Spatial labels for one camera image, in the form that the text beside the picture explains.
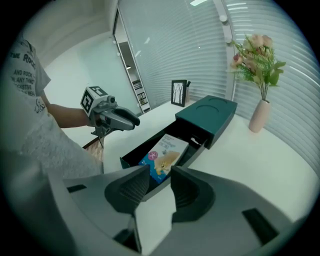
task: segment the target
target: striped window blind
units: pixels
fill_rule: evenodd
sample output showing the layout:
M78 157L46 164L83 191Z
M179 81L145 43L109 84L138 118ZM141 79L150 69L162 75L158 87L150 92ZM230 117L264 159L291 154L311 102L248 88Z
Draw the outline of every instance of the striped window blind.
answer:
M245 34L273 39L275 56L286 62L279 87L268 90L271 112L265 126L286 142L320 175L320 67L306 38L292 19L272 0L225 0L233 39ZM252 83L237 81L237 114L250 119L260 91Z
M120 0L132 53L150 106L171 99L171 81L191 81L193 100L225 97L227 53L212 0Z

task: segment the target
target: gray t-shirt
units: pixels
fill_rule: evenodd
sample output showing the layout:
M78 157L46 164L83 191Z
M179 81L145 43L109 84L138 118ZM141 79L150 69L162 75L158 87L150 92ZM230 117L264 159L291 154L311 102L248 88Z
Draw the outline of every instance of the gray t-shirt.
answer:
M48 113L40 95L49 82L35 48L17 40L1 74L1 148L31 156L44 171L54 169L63 178L101 174L102 162L66 136Z

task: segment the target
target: white countertop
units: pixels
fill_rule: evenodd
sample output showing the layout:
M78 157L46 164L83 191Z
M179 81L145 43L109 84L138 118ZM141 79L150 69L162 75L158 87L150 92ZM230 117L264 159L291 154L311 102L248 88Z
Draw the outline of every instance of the white countertop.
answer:
M108 135L104 139L104 173L121 170L119 158L174 122L175 113L181 110L167 102L140 116L141 123L134 130ZM235 115L212 148L205 149L189 168L240 182L278 207L291 221L300 219L317 198L318 176L281 139L265 129L253 133L248 124L248 120ZM175 210L170 186L139 205L136 218L144 255L170 231Z

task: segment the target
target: flower vase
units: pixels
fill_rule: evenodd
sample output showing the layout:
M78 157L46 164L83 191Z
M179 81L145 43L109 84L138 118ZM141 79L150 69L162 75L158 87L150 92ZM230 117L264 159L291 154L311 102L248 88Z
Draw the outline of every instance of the flower vase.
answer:
M269 117L270 102L267 100L260 100L256 106L253 115L249 123L250 131L258 133L265 126L265 123Z

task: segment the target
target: pink flower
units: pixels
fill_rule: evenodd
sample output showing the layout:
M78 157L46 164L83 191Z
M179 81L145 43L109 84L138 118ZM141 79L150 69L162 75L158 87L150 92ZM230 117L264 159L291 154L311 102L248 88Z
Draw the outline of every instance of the pink flower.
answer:
M272 39L267 35L263 35L262 38L263 38L263 45L266 47L272 48L272 45L273 45Z
M250 41L252 42L254 48L259 48L264 45L264 39L259 34L253 34L250 38Z
M255 62L252 60L252 59L250 59L250 58L246 58L246 59L244 59L244 64L245 64L245 66L248 68L248 69L250 69L250 71L251 72L253 72L253 73L255 73L256 72L256 64L255 64Z
M236 55L233 56L233 61L231 63L231 67L236 69L237 65L241 64L244 61L244 58L242 58L242 56L237 53Z

